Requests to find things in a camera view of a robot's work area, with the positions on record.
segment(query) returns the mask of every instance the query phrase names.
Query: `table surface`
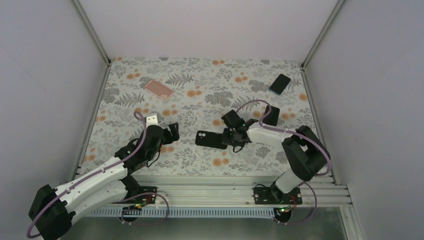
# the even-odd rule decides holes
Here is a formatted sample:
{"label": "table surface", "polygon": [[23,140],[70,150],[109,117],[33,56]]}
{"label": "table surface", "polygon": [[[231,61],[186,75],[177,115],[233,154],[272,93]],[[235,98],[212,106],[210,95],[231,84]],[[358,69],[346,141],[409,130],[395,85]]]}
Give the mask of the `table surface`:
{"label": "table surface", "polygon": [[[279,74],[291,78],[281,95],[268,90]],[[145,89],[153,79],[173,89],[168,100]],[[279,176],[289,168],[282,148],[250,143],[233,153],[230,147],[195,145],[197,131],[222,133],[221,116],[253,99],[280,108],[279,127],[306,125],[315,131],[295,61],[118,57],[111,66],[80,173],[95,169],[140,136],[143,124],[133,116],[137,110],[145,117],[156,113],[163,128],[179,123],[180,139],[163,146],[158,161],[133,175]],[[259,119],[265,107],[251,103],[239,115],[244,120]]]}

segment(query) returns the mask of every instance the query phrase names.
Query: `black smartphone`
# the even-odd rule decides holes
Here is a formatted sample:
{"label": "black smartphone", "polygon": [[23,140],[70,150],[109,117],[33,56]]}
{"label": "black smartphone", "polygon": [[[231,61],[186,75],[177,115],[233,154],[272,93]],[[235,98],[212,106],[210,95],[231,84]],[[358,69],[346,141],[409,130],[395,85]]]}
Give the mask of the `black smartphone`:
{"label": "black smartphone", "polygon": [[277,79],[271,84],[269,90],[273,93],[280,95],[287,87],[287,85],[289,85],[290,81],[290,77],[280,74]]}
{"label": "black smartphone", "polygon": [[[266,106],[265,114],[270,110],[270,107]],[[277,126],[278,118],[280,114],[280,109],[275,106],[271,106],[271,113],[266,116],[262,122],[267,125]]]}
{"label": "black smartphone", "polygon": [[211,131],[198,131],[194,143],[197,146],[209,147],[214,149],[227,149],[227,145],[223,144],[222,133]]}

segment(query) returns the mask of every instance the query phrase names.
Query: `white wall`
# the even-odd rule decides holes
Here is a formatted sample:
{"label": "white wall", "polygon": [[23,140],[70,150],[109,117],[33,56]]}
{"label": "white wall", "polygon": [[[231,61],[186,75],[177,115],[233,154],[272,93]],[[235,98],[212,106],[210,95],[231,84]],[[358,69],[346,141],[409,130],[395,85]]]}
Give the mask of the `white wall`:
{"label": "white wall", "polygon": [[25,239],[37,190],[74,167],[106,65],[70,0],[2,1],[0,33],[0,239]]}
{"label": "white wall", "polygon": [[303,62],[337,0],[80,0],[111,57]]}
{"label": "white wall", "polygon": [[348,0],[307,66],[367,239],[423,239],[424,2]]}

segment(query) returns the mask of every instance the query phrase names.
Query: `metal plate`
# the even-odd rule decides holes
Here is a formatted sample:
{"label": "metal plate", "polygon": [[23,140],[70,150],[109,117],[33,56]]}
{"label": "metal plate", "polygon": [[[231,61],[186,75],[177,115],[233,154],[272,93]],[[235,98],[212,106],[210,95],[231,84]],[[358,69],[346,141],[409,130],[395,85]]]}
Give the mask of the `metal plate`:
{"label": "metal plate", "polygon": [[[302,204],[301,190],[298,187],[293,188],[293,190],[291,190],[288,194],[294,197],[297,205]],[[254,187],[253,197],[254,197],[254,204],[256,205],[277,205],[277,204],[293,205],[294,204],[291,197],[287,197],[287,199],[284,199],[283,201],[276,200],[271,194],[271,188],[267,186]]]}
{"label": "metal plate", "polygon": [[[143,194],[143,193],[156,193],[158,190],[157,187],[155,186],[140,186],[138,189],[138,193],[137,194]],[[139,196],[136,197],[132,200],[126,201],[126,204],[141,204],[141,203],[145,203],[147,201],[146,199],[147,196]],[[148,204],[155,204],[156,202],[156,196],[151,196],[150,201]]]}

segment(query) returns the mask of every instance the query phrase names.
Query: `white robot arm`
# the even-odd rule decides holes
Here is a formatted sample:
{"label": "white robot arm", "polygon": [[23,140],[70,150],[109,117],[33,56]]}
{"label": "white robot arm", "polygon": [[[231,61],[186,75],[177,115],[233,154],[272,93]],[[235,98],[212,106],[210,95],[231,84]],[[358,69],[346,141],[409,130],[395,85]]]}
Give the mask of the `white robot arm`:
{"label": "white robot arm", "polygon": [[[326,156],[321,150],[324,150],[328,157],[330,155],[307,126],[301,126],[295,131],[278,129],[275,126],[267,127],[255,119],[244,121],[234,110],[229,111],[221,119],[227,126],[222,134],[222,143],[233,146],[234,152],[241,150],[235,151],[236,147],[243,148],[248,143],[263,143],[284,149],[290,169],[271,185],[271,193],[276,202],[282,202],[294,188],[310,181],[327,164]],[[313,141],[321,150],[305,140],[306,138]]]}
{"label": "white robot arm", "polygon": [[[151,192],[140,187],[131,174],[151,166],[159,158],[162,145],[180,138],[178,123],[170,124],[168,130],[159,127],[157,119],[157,116],[147,117],[146,129],[140,138],[131,140],[98,168],[56,188],[48,184],[41,187],[28,213],[33,222],[27,237],[41,235],[44,240],[56,240],[86,214],[105,205]],[[136,197],[136,201],[141,202],[142,199]],[[33,226],[38,229],[39,235],[31,235]]]}

